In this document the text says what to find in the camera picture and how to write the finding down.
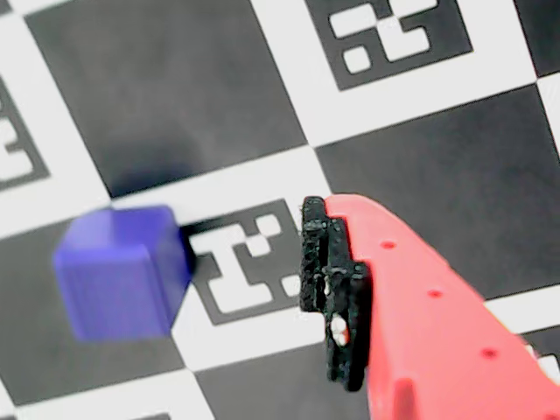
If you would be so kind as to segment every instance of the blue cube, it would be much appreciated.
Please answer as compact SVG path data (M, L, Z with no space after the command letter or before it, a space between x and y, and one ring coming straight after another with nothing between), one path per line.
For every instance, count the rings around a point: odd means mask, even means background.
M191 281L172 210L111 208L74 220L52 263L79 340L169 336Z

